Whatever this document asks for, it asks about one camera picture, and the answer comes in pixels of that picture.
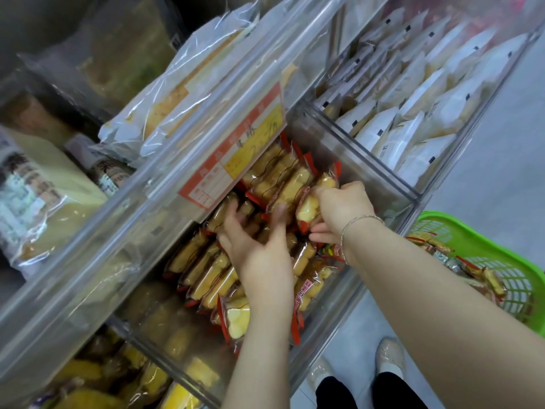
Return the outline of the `person's right hand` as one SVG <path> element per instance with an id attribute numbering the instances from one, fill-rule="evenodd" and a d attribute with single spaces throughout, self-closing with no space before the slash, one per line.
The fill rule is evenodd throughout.
<path id="1" fill-rule="evenodd" d="M 338 245 L 350 247 L 384 227 L 362 182 L 355 181 L 340 188 L 316 187 L 312 191 L 319 200 L 321 219 L 311 227 L 310 233 L 327 229 L 338 235 Z"/>

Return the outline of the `person's left hand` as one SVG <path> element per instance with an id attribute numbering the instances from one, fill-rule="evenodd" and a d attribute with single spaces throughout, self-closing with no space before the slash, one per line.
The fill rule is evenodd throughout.
<path id="1" fill-rule="evenodd" d="M 237 213 L 238 205 L 228 205 L 218 239 L 256 313 L 269 312 L 290 316 L 294 308 L 294 274 L 286 243 L 271 243 L 269 237 L 261 244 L 249 236 Z"/>

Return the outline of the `yellow cake snack packet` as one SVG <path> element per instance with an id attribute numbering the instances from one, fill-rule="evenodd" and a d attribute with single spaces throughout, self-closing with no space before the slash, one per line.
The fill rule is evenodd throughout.
<path id="1" fill-rule="evenodd" d="M 302 235 L 307 235 L 310 232 L 310 228 L 317 223 L 321 214 L 319 200 L 312 193 L 312 189 L 316 187 L 339 187 L 337 165 L 333 165 L 329 171 L 323 172 L 312 185 L 305 188 L 295 212 L 297 226 Z"/>

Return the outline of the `person's left forearm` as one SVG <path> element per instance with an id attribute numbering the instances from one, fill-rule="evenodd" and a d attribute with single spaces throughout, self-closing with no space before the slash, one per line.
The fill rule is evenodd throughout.
<path id="1" fill-rule="evenodd" d="M 293 301 L 250 306 L 242 349 L 221 409 L 290 409 Z"/>

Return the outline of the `person's right forearm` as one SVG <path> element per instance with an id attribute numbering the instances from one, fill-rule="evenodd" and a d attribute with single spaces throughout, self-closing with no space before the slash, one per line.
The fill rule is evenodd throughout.
<path id="1" fill-rule="evenodd" d="M 545 339 L 387 227 L 343 247 L 446 409 L 545 409 Z"/>

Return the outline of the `pile of yellow cake packets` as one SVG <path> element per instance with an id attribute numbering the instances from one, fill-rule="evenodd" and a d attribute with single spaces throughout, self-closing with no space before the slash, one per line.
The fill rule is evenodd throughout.
<path id="1" fill-rule="evenodd" d="M 343 262 L 341 249 L 335 245 L 316 244 L 302 235 L 295 212 L 305 188 L 333 165 L 337 165 L 340 185 L 343 164 L 336 160 L 326 170 L 315 166 L 314 154 L 303 153 L 295 141 L 283 132 L 269 146 L 231 191 L 168 260 L 162 273 L 177 281 L 177 291 L 186 296 L 185 306 L 198 307 L 209 315 L 211 323 L 221 327 L 228 345 L 238 348 L 247 332 L 250 306 L 239 277 L 228 255 L 216 239 L 223 225 L 228 205 L 238 204 L 242 225 L 250 237 L 264 244 L 269 237 L 273 208 L 287 205 L 287 247 L 294 274 L 294 316 L 291 323 L 292 344 L 301 342 L 303 313 L 338 272 L 332 261 Z"/>

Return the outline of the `clear acrylic bin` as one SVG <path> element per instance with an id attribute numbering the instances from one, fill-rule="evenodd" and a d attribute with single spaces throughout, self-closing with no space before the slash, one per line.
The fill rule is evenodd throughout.
<path id="1" fill-rule="evenodd" d="M 397 33 L 405 32 L 416 16 L 424 15 L 422 30 L 414 38 L 423 32 L 429 38 L 431 31 L 428 28 L 436 28 L 436 22 L 442 23 L 447 18 L 445 33 L 453 30 L 461 21 L 468 22 L 468 39 L 494 27 L 496 32 L 482 55 L 486 55 L 495 44 L 524 35 L 520 47 L 507 59 L 496 82 L 476 89 L 476 93 L 480 92 L 478 100 L 473 98 L 473 94 L 469 95 L 466 102 L 472 113 L 464 118 L 462 125 L 457 126 L 457 131 L 448 133 L 453 138 L 439 156 L 431 155 L 427 159 L 432 162 L 426 162 L 427 168 L 416 182 L 405 181 L 397 171 L 390 169 L 360 143 L 358 135 L 353 137 L 351 131 L 337 124 L 337 120 L 345 114 L 344 110 L 357 107 L 356 96 L 337 95 L 332 103 L 328 101 L 329 110 L 326 112 L 322 111 L 322 105 L 317 104 L 316 95 L 324 95 L 324 85 L 330 79 L 331 70 L 341 67 L 336 64 L 337 59 L 318 77 L 316 86 L 310 88 L 294 105 L 290 111 L 290 124 L 285 129 L 290 140 L 295 141 L 303 153 L 310 151 L 314 154 L 315 166 L 319 171 L 326 170 L 332 162 L 339 160 L 343 164 L 340 185 L 363 182 L 379 216 L 393 220 L 406 215 L 419 215 L 474 139 L 485 131 L 487 118 L 492 115 L 490 109 L 498 101 L 501 90 L 545 31 L 545 0 L 347 0 L 339 11 L 343 15 L 342 23 L 359 20 L 357 8 L 363 12 L 364 8 L 368 10 L 371 7 L 374 10 L 368 12 L 370 17 L 361 24 L 350 24 L 349 39 L 341 42 L 340 58 L 345 53 L 351 59 L 355 57 L 359 52 L 359 40 L 366 33 L 381 27 L 386 18 L 398 9 L 403 10 L 403 17 L 393 29 Z"/>
<path id="2" fill-rule="evenodd" d="M 316 168 L 325 170 L 341 162 L 341 184 L 362 181 L 378 215 L 395 231 L 406 228 L 419 194 L 413 191 L 347 133 L 308 102 L 290 112 L 286 128 L 304 153 L 310 152 Z M 356 273 L 340 262 L 323 288 L 302 312 L 300 342 L 290 337 L 288 381 L 290 393 L 300 387 L 345 316 L 364 293 Z M 139 380 L 142 387 L 160 388 L 159 408 L 172 394 L 184 397 L 184 407 L 219 409 L 225 396 L 241 343 L 226 341 L 222 330 L 210 322 L 210 314 L 186 306 L 174 282 L 161 280 L 154 269 L 109 319 L 113 329 L 148 358 Z"/>

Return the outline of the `red and yellow price label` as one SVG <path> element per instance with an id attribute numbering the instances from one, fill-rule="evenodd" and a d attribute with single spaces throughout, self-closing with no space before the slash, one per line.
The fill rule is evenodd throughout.
<path id="1" fill-rule="evenodd" d="M 285 124 L 283 86 L 277 80 L 179 189 L 180 197 L 209 212 Z"/>

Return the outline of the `red-edged snack packet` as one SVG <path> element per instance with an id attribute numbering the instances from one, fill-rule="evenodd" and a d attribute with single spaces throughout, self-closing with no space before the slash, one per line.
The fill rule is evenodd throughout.
<path id="1" fill-rule="evenodd" d="M 439 252 L 446 256 L 452 254 L 454 250 L 437 239 L 437 235 L 427 231 L 416 231 L 405 237 L 406 240 L 418 247 L 423 247 L 426 252 Z"/>
<path id="2" fill-rule="evenodd" d="M 464 273 L 467 284 L 494 304 L 499 305 L 506 299 L 508 289 L 497 271 L 489 267 L 480 268 L 460 256 L 454 259 Z"/>

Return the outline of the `person's left beige shoe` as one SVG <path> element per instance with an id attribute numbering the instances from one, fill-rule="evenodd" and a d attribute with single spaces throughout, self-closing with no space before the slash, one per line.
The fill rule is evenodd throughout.
<path id="1" fill-rule="evenodd" d="M 322 381 L 329 377 L 334 377 L 334 371 L 324 357 L 319 357 L 311 366 L 306 379 L 311 390 L 316 392 Z"/>

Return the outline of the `person's beige shoe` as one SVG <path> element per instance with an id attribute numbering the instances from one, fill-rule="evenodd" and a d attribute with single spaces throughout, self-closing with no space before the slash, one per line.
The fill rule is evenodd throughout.
<path id="1" fill-rule="evenodd" d="M 311 366 L 306 379 L 311 390 L 316 392 L 322 381 L 329 377 L 334 377 L 334 371 L 324 357 L 319 357 Z"/>
<path id="2" fill-rule="evenodd" d="M 405 379 L 405 354 L 399 339 L 384 337 L 376 351 L 376 375 L 391 373 Z"/>

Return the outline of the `person's right beige shoe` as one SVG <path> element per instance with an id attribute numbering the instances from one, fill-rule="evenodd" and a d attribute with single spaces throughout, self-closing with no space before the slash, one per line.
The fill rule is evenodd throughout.
<path id="1" fill-rule="evenodd" d="M 405 379 L 405 354 L 399 339 L 384 337 L 376 351 L 376 375 L 391 373 Z"/>

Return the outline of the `clear acrylic shelf front panel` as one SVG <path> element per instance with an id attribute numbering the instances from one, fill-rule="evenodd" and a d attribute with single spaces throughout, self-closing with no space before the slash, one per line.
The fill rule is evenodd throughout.
<path id="1" fill-rule="evenodd" d="M 179 189 L 273 82 L 283 86 L 344 0 L 294 0 L 180 128 L 0 311 L 0 389 L 32 394 L 94 335 L 205 212 Z"/>

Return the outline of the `person's black trousers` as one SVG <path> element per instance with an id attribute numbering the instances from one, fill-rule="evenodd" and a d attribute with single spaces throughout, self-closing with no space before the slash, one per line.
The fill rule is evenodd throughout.
<path id="1" fill-rule="evenodd" d="M 316 387 L 317 409 L 428 409 L 398 374 L 381 372 L 361 398 L 333 375 L 325 375 Z"/>

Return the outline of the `clear bag of pale crackers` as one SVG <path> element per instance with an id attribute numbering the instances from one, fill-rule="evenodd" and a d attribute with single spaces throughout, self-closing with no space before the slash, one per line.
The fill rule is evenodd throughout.
<path id="1" fill-rule="evenodd" d="M 119 114 L 103 124 L 92 149 L 121 161 L 137 159 L 145 141 L 191 94 L 188 86 L 199 73 L 228 53 L 235 39 L 259 18 L 260 0 L 225 11 L 196 29 L 178 49 L 166 70 L 136 94 Z"/>

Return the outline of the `rows of white pouches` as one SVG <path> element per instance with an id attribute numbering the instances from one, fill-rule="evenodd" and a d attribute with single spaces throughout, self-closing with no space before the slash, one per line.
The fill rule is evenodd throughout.
<path id="1" fill-rule="evenodd" d="M 529 36 L 503 15 L 390 7 L 348 47 L 313 104 L 422 191 Z"/>

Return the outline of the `dark-labelled food bag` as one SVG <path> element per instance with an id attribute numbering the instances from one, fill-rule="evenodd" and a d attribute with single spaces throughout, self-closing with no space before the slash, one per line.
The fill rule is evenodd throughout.
<path id="1" fill-rule="evenodd" d="M 113 196 L 132 172 L 120 161 L 95 150 L 95 142 L 82 133 L 74 134 L 63 144 L 66 153 L 108 197 Z"/>

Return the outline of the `green plastic basket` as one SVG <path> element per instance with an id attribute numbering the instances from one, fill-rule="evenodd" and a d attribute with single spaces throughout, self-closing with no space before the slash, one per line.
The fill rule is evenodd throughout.
<path id="1" fill-rule="evenodd" d="M 506 295 L 501 309 L 545 338 L 545 272 L 537 265 L 476 232 L 454 216 L 424 211 L 407 234 L 429 232 L 453 249 L 453 254 L 476 267 L 496 272 Z"/>

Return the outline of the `heap of dark yellow bags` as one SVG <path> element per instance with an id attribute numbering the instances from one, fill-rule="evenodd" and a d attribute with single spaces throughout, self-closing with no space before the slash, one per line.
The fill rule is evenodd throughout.
<path id="1" fill-rule="evenodd" d="M 118 311 L 170 363 L 212 391 L 220 374 L 194 355 L 196 320 L 181 297 L 159 281 L 141 283 Z M 108 326 L 101 327 L 26 409 L 202 409 L 204 403 L 167 371 Z"/>

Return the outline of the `large pale yellow food bag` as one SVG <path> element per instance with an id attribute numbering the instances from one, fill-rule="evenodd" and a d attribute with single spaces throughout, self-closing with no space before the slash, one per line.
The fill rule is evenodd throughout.
<path id="1" fill-rule="evenodd" d="M 106 202 L 53 143 L 0 125 L 0 250 L 26 282 Z"/>

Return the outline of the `brownish clear-wrapped bag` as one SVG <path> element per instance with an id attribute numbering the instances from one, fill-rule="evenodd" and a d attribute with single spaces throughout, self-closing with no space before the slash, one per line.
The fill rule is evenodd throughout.
<path id="1" fill-rule="evenodd" d="M 172 0 L 92 0 L 74 33 L 18 57 L 84 114 L 106 122 L 164 72 L 186 39 Z"/>

